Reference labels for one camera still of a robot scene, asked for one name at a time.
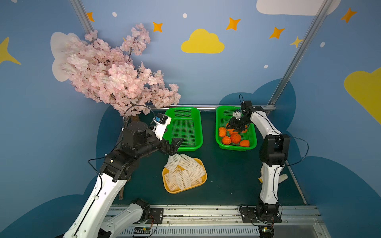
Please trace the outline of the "white foam net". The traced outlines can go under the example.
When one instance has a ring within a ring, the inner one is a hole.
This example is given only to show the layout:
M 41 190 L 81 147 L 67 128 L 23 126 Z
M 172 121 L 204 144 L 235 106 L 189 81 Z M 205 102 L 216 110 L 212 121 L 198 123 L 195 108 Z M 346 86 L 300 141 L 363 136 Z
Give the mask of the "white foam net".
M 185 154 L 181 154 L 180 157 L 181 158 L 178 162 L 178 165 L 183 169 L 188 171 L 195 171 L 198 168 L 199 163 L 194 158 L 191 158 Z
M 174 171 L 177 168 L 180 159 L 181 155 L 179 154 L 170 155 L 165 168 L 169 171 Z
M 179 187 L 178 187 L 177 182 L 176 182 L 176 178 L 175 178 L 173 173 L 165 174 L 164 178 L 165 178 L 167 187 L 168 187 L 170 192 L 174 192 L 174 191 L 179 190 Z
M 191 186 L 202 183 L 202 177 L 205 175 L 204 167 L 199 165 L 193 171 L 187 171 L 190 178 Z
M 191 187 L 191 181 L 188 176 L 187 170 L 181 170 L 180 172 L 175 173 L 175 178 L 180 190 L 184 190 Z

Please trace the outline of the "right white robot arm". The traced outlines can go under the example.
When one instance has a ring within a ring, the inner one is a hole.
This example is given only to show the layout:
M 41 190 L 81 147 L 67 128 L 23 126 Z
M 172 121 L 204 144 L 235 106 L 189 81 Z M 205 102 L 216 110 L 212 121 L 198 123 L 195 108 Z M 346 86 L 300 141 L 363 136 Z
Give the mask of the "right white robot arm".
M 264 139 L 259 152 L 263 164 L 262 190 L 256 206 L 256 218 L 267 224 L 280 223 L 278 184 L 280 173 L 288 159 L 290 137 L 276 129 L 264 109 L 253 106 L 251 101 L 241 103 L 241 108 L 234 111 L 226 128 L 243 132 L 250 124 L 256 126 Z

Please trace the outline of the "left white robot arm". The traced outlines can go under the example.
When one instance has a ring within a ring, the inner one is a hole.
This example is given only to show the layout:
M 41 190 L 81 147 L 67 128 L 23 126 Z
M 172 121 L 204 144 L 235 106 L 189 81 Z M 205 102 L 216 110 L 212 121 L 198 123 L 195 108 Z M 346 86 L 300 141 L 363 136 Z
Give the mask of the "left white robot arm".
M 170 117 L 160 114 L 154 121 L 155 126 L 151 128 L 136 121 L 122 129 L 120 143 L 105 157 L 93 191 L 74 223 L 62 235 L 64 238 L 115 238 L 126 227 L 149 220 L 150 204 L 139 198 L 121 214 L 108 221 L 104 219 L 142 158 L 156 151 L 175 155 L 182 144 L 182 138 L 175 138 L 172 142 L 163 138 L 171 123 Z

